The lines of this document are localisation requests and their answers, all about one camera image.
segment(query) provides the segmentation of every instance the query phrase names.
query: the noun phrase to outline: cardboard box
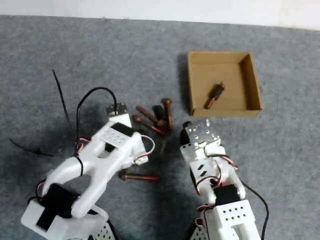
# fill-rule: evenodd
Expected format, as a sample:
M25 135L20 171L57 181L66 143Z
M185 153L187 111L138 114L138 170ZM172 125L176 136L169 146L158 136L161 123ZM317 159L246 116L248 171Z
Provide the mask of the cardboard box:
M190 114L194 117L254 117L263 109L252 56L248 52L188 53ZM216 84L224 91L210 109L204 105Z

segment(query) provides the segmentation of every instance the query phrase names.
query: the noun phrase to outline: screw head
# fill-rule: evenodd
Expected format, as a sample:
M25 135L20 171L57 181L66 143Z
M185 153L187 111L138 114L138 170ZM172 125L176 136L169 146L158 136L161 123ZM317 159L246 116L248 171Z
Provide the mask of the screw head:
M163 104L171 104L172 100L171 100L171 98L164 98L164 99L162 99L162 102L163 102Z
M166 124L165 120L161 119L158 121L158 123L156 124L158 127L163 127Z
M133 119L134 119L136 122L140 122L140 120L142 119L142 117L139 116L139 115L134 115L134 116L133 116Z
M118 174L119 178L123 181L127 180L127 174L125 171L120 171Z

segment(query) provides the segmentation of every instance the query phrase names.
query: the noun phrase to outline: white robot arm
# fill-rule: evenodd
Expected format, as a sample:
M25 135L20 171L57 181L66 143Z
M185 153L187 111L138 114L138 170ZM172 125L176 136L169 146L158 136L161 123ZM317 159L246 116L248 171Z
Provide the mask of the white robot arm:
M187 141L180 150L198 195L204 205L198 210L187 239L206 235L209 240L260 240L255 217L246 196L244 185L237 176L233 161L226 155L219 136L212 131L208 118L186 124Z
M119 103L118 109L118 114L109 115L109 122L78 155L66 159L49 173L43 185L43 197L39 202L30 201L21 218L23 225L49 240L88 239L106 227L108 214L95 203L108 181L117 171L148 161L142 136L132 129L124 103ZM83 194L62 186L82 175L91 176Z

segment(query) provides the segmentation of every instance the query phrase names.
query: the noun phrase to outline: brass screw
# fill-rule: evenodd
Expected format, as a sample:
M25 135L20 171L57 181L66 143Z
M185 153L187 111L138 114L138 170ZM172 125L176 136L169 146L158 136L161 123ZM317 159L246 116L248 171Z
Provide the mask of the brass screw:
M146 175L140 175L140 174L129 174L125 171L119 172L119 178L123 181L127 179L135 179L135 180L144 180L149 182L160 182L161 178L159 176L146 176Z
M213 86L213 89L210 92L210 97L206 101L204 108L209 109L211 105L218 100L218 98L220 97L220 95L223 93L224 90L225 90L225 85L223 83L216 84L215 86Z
M164 98L162 99L165 111L166 111L166 117L169 123L169 129L172 130L174 128L174 124L173 124L173 118L172 118L172 114L171 114L171 104L172 104L172 100L171 98Z
M155 116L153 116L150 112L148 112L146 109L144 109L142 106L136 106L135 109L137 109L140 113L145 115L148 119L150 119L152 122L156 124L157 127L163 127L165 125L164 120L159 120Z
M145 125L146 127L152 129L153 131L157 132L158 134L161 134L161 135L165 135L165 133L160 130L159 128L153 126L152 124L150 124L149 122L143 120L142 116L139 116L139 115L134 115L133 116L133 119L136 123L140 123L140 124L143 124Z

